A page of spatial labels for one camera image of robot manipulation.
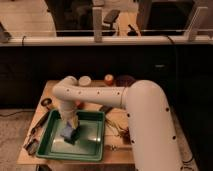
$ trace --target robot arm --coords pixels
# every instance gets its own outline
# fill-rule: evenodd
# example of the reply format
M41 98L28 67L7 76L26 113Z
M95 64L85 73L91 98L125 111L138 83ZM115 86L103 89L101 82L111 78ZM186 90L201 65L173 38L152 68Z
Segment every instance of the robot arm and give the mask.
M126 109L138 171L183 171L174 125L163 90L154 82L131 87L78 87L66 77L53 88L60 113L75 112L74 100Z

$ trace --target cable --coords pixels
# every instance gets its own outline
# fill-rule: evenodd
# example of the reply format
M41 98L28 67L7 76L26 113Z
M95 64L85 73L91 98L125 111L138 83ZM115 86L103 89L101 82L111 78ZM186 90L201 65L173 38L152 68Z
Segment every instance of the cable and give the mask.
M188 161L182 161L184 164L189 164L194 160L194 156L192 155L191 159L189 159Z
M23 37L22 37L22 41L21 41L21 45L22 45L22 46L24 46L24 39L25 39L26 37L27 37L27 36L23 36Z
M188 169L188 170L191 170L191 171L195 171L192 167L188 167L188 166L183 166L184 169Z
M23 112L35 112L35 111L34 110L21 110L21 111L16 111L14 113L7 114L7 115L0 114L0 117L9 117L9 116L13 116L13 115L16 115L18 113L23 113Z
M168 35L162 35L164 37L166 37L170 43L173 45L174 47L174 53L175 53L175 82L176 82L176 105L178 106L179 104L179 84L180 84L180 81L179 81L179 70L178 70L178 66L179 66L179 57L178 57L178 50L177 50L177 47L176 47L176 44L175 42L171 39L170 36Z

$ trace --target table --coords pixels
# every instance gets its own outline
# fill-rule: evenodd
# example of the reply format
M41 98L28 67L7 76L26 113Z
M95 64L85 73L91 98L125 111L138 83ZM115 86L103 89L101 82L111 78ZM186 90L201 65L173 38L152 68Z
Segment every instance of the table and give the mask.
M50 97L53 100L53 105L57 108L58 100L52 95L52 87L58 81L50 80L46 83L43 94L40 98L40 101L46 97ZM93 81L91 86L104 86L102 81ZM100 105L85 103L84 109L86 110L98 110ZM24 144L27 142L28 136L30 134L31 128L36 124L36 122L46 113L46 109L40 105L40 102L36 108L32 123L29 127L27 137L24 141ZM190 148L186 141L186 138L183 134L181 126L178 122L178 119L174 112L172 116L175 123L175 129L177 132L177 137L179 138L180 150L182 153L182 158L184 161L187 161L191 158ZM123 128L128 126L126 112L122 109L114 108L111 110L107 116L110 120L118 123ZM39 140L42 135L43 129L40 129L37 134L37 139ZM72 161L72 160L48 160L48 159L39 159L36 156L29 156L24 148L21 149L17 164L36 164L36 165L50 165L50 164L72 164L72 165L91 165L91 164L100 164L100 165L113 165L113 164L130 164L134 165L133 153L130 144L123 143L122 139L116 136L115 132L106 125L105 129L105 142L104 142L104 153L103 159L100 162L82 162L82 161ZM112 150L110 147L117 147L117 150ZM197 171L197 166L195 161L192 161L191 165L195 171Z

